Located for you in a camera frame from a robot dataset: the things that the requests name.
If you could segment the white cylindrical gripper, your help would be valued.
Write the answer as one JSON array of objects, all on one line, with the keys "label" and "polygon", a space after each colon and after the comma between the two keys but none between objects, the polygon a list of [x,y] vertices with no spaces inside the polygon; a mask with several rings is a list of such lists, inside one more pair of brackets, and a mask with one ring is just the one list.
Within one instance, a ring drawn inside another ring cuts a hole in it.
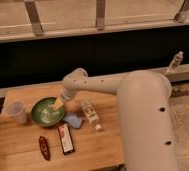
[{"label": "white cylindrical gripper", "polygon": [[[64,101],[70,101],[72,100],[74,97],[76,96],[76,92],[73,90],[69,90],[65,87],[63,87],[61,89],[61,98]],[[57,98],[54,102],[54,104],[52,105],[52,108],[54,110],[58,110],[60,107],[62,107],[64,105],[63,101],[60,98]]]}]

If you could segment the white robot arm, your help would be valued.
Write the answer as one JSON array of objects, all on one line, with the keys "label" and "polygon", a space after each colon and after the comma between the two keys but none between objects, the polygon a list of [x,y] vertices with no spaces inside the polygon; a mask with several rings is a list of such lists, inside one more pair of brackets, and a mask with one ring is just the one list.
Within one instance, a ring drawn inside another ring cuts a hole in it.
[{"label": "white robot arm", "polygon": [[126,171],[179,171],[169,113],[172,87],[165,75],[136,70],[90,77],[78,68],[63,78],[60,98],[70,101],[79,91],[117,96]]}]

